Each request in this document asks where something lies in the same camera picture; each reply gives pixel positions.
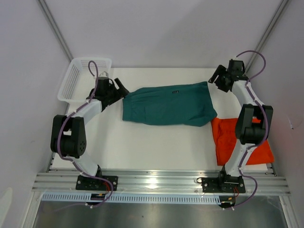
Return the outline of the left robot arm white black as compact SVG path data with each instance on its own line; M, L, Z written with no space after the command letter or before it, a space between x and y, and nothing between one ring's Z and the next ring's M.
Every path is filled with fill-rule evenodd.
M119 78L99 77L84 104L69 115L56 115L53 119L51 151L71 162L81 175L87 176L86 184L93 190L102 187L103 178L98 175L99 165L86 151L85 126L93 117L128 94Z

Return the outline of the orange shorts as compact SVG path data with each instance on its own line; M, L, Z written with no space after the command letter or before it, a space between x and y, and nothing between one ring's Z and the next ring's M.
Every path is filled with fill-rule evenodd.
M235 148L237 138L235 127L237 118L220 119L211 121L213 140L215 143L217 165L223 166L230 159ZM274 155L268 141L257 147L247 161L247 165L259 165L274 162Z

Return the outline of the teal green shorts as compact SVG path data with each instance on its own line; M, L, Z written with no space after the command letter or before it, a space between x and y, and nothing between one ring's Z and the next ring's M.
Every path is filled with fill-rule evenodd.
M202 127L217 117L207 82L144 87L123 99L123 121Z

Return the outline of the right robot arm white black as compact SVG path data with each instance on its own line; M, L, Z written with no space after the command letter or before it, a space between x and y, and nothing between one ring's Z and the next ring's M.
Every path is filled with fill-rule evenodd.
M241 105L235 127L236 146L217 179L217 187L226 192L240 184L243 168L253 151L268 138L273 108L257 97L241 60L231 59L228 67L219 65L208 82L223 92L231 91Z

